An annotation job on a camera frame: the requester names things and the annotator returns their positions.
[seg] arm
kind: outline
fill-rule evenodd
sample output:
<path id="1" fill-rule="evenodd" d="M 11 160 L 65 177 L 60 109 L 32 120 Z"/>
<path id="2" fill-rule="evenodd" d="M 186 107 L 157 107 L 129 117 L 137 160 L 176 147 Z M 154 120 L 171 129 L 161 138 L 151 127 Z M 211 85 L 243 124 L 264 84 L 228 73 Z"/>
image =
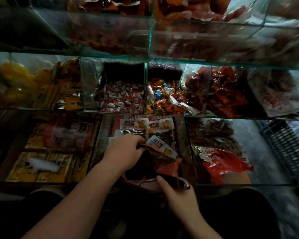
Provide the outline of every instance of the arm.
<path id="1" fill-rule="evenodd" d="M 199 212 L 192 186 L 189 190 L 174 190 L 161 176 L 157 176 L 157 182 L 166 195 L 168 206 L 194 239 L 222 239 Z"/>
<path id="2" fill-rule="evenodd" d="M 105 198 L 117 179 L 131 169 L 145 150 L 141 136 L 124 135 L 111 142 L 103 160 L 40 220 L 22 239 L 88 238 L 98 219 Z"/>

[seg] gray floor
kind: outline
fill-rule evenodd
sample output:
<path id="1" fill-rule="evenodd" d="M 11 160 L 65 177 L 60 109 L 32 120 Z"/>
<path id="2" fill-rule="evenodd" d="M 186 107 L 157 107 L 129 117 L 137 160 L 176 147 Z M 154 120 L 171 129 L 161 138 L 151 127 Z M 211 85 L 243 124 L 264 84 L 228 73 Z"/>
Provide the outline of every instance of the gray floor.
<path id="1" fill-rule="evenodd" d="M 248 171 L 252 183 L 258 184 L 256 189 L 263 193 L 276 211 L 282 238 L 299 239 L 299 197 L 292 186 L 279 186 L 291 184 L 290 176 L 259 134 L 253 120 L 234 120 L 233 128 L 235 138 L 255 167 L 254 172 Z"/>

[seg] forearm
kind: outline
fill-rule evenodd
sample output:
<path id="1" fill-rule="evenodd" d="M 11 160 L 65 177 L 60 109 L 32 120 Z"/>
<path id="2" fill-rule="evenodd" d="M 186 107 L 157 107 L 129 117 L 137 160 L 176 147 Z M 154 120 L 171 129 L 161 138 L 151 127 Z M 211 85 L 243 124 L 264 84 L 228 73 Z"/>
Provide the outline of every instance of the forearm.
<path id="1" fill-rule="evenodd" d="M 183 222 L 193 239 L 222 239 L 222 237 L 207 224 L 202 216 Z"/>
<path id="2" fill-rule="evenodd" d="M 23 239 L 88 238 L 108 191 L 119 176 L 106 163 L 100 162 Z"/>

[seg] person's left hand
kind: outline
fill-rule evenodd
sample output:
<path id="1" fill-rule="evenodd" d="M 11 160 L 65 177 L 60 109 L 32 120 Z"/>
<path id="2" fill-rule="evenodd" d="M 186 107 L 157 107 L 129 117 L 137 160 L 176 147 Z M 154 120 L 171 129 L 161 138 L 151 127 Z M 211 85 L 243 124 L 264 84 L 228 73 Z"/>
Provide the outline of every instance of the person's left hand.
<path id="1" fill-rule="evenodd" d="M 146 150 L 146 148 L 136 149 L 138 143 L 145 143 L 145 139 L 134 134 L 126 134 L 115 139 L 108 144 L 102 163 L 122 175 L 136 164 Z"/>

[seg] hand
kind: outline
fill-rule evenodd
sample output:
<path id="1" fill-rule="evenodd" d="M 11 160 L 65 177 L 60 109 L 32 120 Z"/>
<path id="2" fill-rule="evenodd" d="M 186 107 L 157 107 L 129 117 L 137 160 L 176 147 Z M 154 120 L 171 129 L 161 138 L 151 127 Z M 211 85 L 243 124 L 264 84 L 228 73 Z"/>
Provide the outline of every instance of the hand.
<path id="1" fill-rule="evenodd" d="M 123 135 L 108 144 L 102 160 L 113 169 L 113 172 L 121 176 L 131 169 L 146 148 L 136 149 L 136 145 L 145 143 L 145 139 L 134 134 Z"/>
<path id="2" fill-rule="evenodd" d="M 199 212 L 198 203 L 193 187 L 189 190 L 175 190 L 161 176 L 157 182 L 163 189 L 168 200 L 168 206 L 185 226 L 204 220 Z"/>

